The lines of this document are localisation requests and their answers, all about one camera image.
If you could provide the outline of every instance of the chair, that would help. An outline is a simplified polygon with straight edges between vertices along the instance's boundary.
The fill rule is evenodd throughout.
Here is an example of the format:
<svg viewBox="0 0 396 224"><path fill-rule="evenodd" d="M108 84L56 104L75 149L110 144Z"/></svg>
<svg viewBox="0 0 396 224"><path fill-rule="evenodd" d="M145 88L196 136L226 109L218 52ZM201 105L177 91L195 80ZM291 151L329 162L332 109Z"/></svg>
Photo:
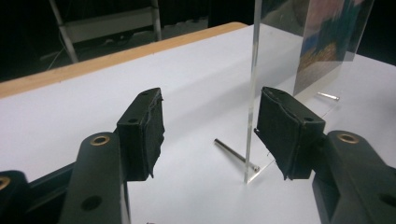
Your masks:
<svg viewBox="0 0 396 224"><path fill-rule="evenodd" d="M150 1L150 7L66 23L64 23L64 20L62 19L55 0L49 0L49 3L58 23L66 51L72 62L78 63L78 57L73 47L73 44L77 42L150 25L154 26L155 39L157 41L161 40L162 36L158 0Z"/></svg>

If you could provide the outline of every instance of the white table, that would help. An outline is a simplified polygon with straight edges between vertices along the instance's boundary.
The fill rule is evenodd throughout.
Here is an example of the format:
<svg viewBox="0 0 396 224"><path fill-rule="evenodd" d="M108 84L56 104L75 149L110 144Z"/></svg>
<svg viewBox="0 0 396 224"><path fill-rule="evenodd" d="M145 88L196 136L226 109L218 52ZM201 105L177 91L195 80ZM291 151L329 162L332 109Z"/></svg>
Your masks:
<svg viewBox="0 0 396 224"><path fill-rule="evenodd" d="M132 223L319 223L312 179L284 181L270 165L245 185L244 164L213 144L245 153L252 34L243 28L1 99L0 170L32 181L73 162L85 137L113 131L139 92L161 87L165 141L155 178L129 184ZM338 76L323 89L343 84L326 132L365 137L395 167L396 68L358 55ZM320 112L324 101L306 104Z"/></svg>

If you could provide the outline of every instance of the black plastic part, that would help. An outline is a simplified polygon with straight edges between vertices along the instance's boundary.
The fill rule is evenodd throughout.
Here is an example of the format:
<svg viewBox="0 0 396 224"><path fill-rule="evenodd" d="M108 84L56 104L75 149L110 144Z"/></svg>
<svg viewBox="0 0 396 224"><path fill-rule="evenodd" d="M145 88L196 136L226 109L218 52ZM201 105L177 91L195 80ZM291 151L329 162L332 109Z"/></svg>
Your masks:
<svg viewBox="0 0 396 224"><path fill-rule="evenodd" d="M86 138L74 165L59 223L129 223L124 184L119 137L97 133Z"/></svg>
<svg viewBox="0 0 396 224"><path fill-rule="evenodd" d="M144 181L153 176L163 143L162 101L159 88L143 91L117 123L127 181Z"/></svg>
<svg viewBox="0 0 396 224"><path fill-rule="evenodd" d="M74 163L69 164L29 184L27 223L58 223L73 167Z"/></svg>
<svg viewBox="0 0 396 224"><path fill-rule="evenodd" d="M323 152L340 196L335 207L334 198L324 200L324 211L320 212L323 209L318 204L322 223L395 223L394 170L364 138L345 131L330 132ZM325 193L323 189L315 193L317 201L318 196L325 198Z"/></svg>
<svg viewBox="0 0 396 224"><path fill-rule="evenodd" d="M0 173L0 223L24 223L29 200L26 177L19 171Z"/></svg>
<svg viewBox="0 0 396 224"><path fill-rule="evenodd" d="M288 93L263 87L255 133L274 155L284 178L307 179L325 121Z"/></svg>
<svg viewBox="0 0 396 224"><path fill-rule="evenodd" d="M316 174L312 182L315 201L317 202L320 223L331 223L332 215L340 199L340 192L332 181L326 181Z"/></svg>

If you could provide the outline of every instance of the metal rod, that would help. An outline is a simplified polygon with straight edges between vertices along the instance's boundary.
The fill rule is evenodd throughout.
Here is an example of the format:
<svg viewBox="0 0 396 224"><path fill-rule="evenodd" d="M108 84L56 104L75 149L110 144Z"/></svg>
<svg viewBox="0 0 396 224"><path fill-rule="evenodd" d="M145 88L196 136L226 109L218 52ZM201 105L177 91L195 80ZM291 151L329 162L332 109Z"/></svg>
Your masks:
<svg viewBox="0 0 396 224"><path fill-rule="evenodd" d="M323 92L320 92L320 91L318 91L318 95L330 98L330 99L332 99L334 101L339 101L340 100L340 97L338 97L338 96L330 95L330 94L323 93Z"/></svg>
<svg viewBox="0 0 396 224"><path fill-rule="evenodd" d="M66 51L73 63L78 63L78 57L76 51L73 47L73 43L67 34L66 27L64 26L64 21L62 20L61 13L59 12L58 6L55 0L49 0L50 6L52 8L55 19L58 22L58 28L61 32L64 43L66 44Z"/></svg>
<svg viewBox="0 0 396 224"><path fill-rule="evenodd" d="M226 149L227 151L231 152L231 154L233 154L236 158L238 158L240 161L242 162L247 162L247 160L239 155L239 153L237 153L236 151L234 151L232 148L228 147L227 145L225 145L223 142L221 142L219 139L215 139L215 143L218 144L220 147ZM250 168L253 169L254 172L259 172L260 171L260 166L253 164L252 162L249 162L249 166Z"/></svg>
<svg viewBox="0 0 396 224"><path fill-rule="evenodd" d="M158 0L151 0L151 16L154 26L155 39L160 41L163 39L161 35L160 7Z"/></svg>

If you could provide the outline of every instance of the dark background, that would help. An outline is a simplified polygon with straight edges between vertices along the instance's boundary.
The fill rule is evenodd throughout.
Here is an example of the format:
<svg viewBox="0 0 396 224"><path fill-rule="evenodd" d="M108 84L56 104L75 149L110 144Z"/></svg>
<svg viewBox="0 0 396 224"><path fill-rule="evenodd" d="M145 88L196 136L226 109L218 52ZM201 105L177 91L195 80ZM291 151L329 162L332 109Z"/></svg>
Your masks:
<svg viewBox="0 0 396 224"><path fill-rule="evenodd" d="M208 26L231 21L253 23L254 0L159 0L162 26L208 16ZM57 0L65 21L122 12L147 0ZM48 0L0 3L0 80L44 71L42 57L62 48ZM396 4L375 0L358 53L396 65Z"/></svg>

